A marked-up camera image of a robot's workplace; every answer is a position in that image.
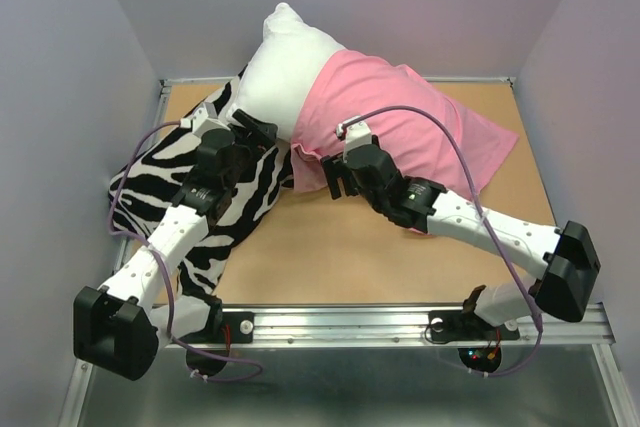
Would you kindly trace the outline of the pink satin pillowcase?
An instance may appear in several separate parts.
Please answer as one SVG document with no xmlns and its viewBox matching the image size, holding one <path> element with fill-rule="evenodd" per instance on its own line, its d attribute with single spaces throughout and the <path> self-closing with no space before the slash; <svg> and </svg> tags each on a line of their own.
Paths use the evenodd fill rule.
<svg viewBox="0 0 640 427">
<path fill-rule="evenodd" d="M 294 128 L 296 192 L 326 186 L 320 160 L 342 152 L 335 129 L 359 116 L 403 174 L 438 182 L 464 198 L 489 184 L 518 141 L 516 133 L 448 97 L 410 67 L 341 50 L 322 68 Z"/>
</svg>

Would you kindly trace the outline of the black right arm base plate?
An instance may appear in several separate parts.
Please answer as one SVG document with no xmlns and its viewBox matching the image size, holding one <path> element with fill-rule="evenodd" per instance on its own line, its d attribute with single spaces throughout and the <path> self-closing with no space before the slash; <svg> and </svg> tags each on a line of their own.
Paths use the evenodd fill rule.
<svg viewBox="0 0 640 427">
<path fill-rule="evenodd" d="M 509 330 L 505 325 L 492 327 L 476 314 L 461 310 L 431 311 L 428 327 L 430 339 L 436 344 L 520 339 L 518 329 Z"/>
</svg>

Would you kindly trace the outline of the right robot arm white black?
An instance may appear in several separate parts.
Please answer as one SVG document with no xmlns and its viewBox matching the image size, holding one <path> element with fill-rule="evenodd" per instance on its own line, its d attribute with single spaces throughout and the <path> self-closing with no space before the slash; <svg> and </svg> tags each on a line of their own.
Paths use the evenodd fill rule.
<svg viewBox="0 0 640 427">
<path fill-rule="evenodd" d="M 399 227 L 461 241 L 524 270 L 503 285 L 472 291 L 460 313 L 466 334 L 482 337 L 538 312 L 572 323 L 584 318 L 601 269 L 584 225 L 539 225 L 476 207 L 437 182 L 403 175 L 375 143 L 325 156 L 321 166 L 332 198 L 360 195 Z"/>
</svg>

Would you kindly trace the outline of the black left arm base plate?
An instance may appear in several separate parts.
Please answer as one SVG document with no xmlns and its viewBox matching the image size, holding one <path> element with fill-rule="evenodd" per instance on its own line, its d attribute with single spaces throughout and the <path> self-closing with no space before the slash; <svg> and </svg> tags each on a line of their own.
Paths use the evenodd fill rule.
<svg viewBox="0 0 640 427">
<path fill-rule="evenodd" d="M 251 344 L 255 314 L 251 311 L 219 311 L 196 334 L 198 343 Z"/>
</svg>

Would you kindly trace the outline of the white pillow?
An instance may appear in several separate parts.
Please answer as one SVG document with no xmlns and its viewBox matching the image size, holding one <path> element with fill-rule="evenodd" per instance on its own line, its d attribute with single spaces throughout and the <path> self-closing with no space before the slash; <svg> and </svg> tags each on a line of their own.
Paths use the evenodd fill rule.
<svg viewBox="0 0 640 427">
<path fill-rule="evenodd" d="M 324 31 L 304 22 L 287 3 L 276 5 L 263 22 L 262 42 L 241 76 L 225 119 L 237 125 L 236 111 L 277 126 L 290 141 L 316 78 L 331 56 L 343 50 Z"/>
</svg>

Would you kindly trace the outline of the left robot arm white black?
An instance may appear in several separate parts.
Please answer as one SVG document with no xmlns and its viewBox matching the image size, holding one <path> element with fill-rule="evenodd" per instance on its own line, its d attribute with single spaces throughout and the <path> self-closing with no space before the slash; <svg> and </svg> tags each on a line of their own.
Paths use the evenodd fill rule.
<svg viewBox="0 0 640 427">
<path fill-rule="evenodd" d="M 73 302 L 76 358 L 129 380 L 140 379 L 167 345 L 184 337 L 215 339 L 222 329 L 218 299 L 176 297 L 171 278 L 186 255 L 219 223 L 241 175 L 277 140 L 277 127 L 237 110 L 227 126 L 205 106 L 180 128 L 199 144 L 196 163 L 147 238 L 125 231 L 140 248 L 99 287 L 84 287 Z"/>
</svg>

